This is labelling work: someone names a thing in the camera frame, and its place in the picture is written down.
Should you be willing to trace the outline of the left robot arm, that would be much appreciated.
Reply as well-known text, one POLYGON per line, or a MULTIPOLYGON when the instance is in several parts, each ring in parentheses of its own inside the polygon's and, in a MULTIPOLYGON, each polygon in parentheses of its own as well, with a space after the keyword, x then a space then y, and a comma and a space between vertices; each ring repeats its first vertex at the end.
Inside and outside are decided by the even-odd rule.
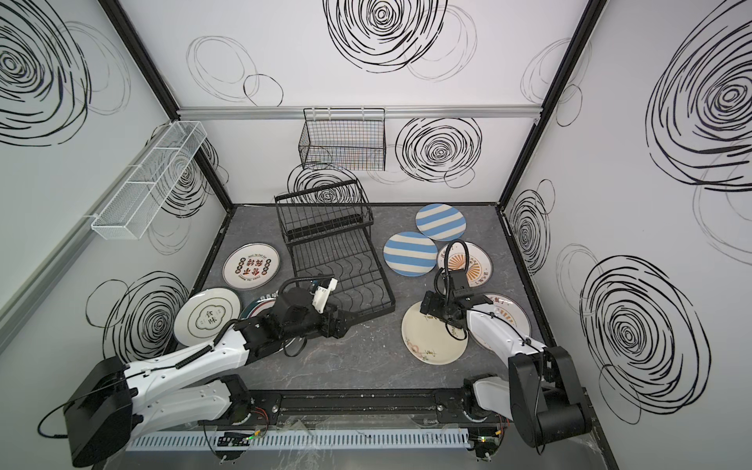
POLYGON ((246 399, 246 388, 225 372, 283 351, 296 338, 343 337, 350 313, 331 301, 333 289, 284 285, 271 309, 228 321, 211 340, 159 358, 98 362, 57 407, 72 465, 98 464, 153 431, 217 420, 246 399))

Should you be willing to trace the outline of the black wire dish rack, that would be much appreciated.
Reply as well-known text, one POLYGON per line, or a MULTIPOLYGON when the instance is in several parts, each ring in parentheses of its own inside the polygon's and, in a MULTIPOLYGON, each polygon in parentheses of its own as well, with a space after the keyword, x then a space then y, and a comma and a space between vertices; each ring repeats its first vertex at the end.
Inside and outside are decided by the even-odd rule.
POLYGON ((337 279, 331 303, 360 322, 395 311, 371 238, 372 207, 358 180, 282 194, 274 204, 296 276, 337 279))

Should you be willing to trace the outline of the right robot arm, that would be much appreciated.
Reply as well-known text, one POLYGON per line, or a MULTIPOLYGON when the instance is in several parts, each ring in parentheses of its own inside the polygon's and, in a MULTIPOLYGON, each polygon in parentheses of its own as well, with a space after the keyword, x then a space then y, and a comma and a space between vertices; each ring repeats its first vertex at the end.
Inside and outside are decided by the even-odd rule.
POLYGON ((523 335, 492 311, 493 301, 470 288, 462 272, 440 272, 420 312, 486 344, 507 366, 507 378, 469 383, 470 409, 510 419, 531 448, 591 433, 589 409, 572 356, 523 335))

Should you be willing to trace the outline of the cream floral plate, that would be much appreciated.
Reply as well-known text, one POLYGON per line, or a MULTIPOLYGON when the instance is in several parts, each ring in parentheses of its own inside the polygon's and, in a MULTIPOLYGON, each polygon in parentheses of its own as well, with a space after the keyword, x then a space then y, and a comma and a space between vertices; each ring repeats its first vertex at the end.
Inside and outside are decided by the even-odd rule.
POLYGON ((403 316, 401 336, 407 350, 429 365, 456 362, 465 353, 468 335, 420 311, 421 303, 413 304, 403 316))

